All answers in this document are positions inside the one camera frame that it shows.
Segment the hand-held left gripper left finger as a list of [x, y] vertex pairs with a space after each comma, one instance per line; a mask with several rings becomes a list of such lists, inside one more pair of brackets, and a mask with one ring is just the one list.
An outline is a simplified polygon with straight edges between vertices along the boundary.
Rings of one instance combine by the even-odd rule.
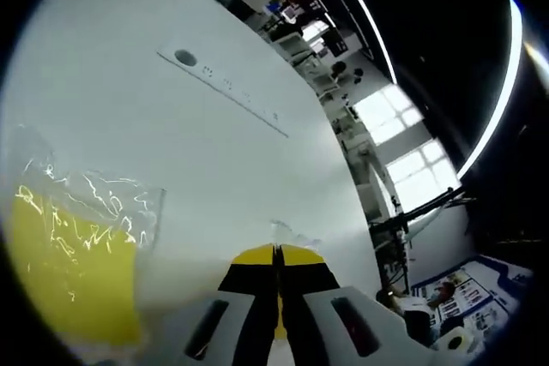
[[237, 255], [215, 293], [184, 310], [177, 365], [266, 365], [279, 319], [275, 246]]

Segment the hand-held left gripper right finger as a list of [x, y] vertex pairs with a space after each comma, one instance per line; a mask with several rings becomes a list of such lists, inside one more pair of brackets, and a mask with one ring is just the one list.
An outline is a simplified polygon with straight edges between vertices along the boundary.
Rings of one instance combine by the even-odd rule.
[[352, 286], [315, 251], [277, 247], [282, 323], [297, 365], [432, 365], [405, 320]]

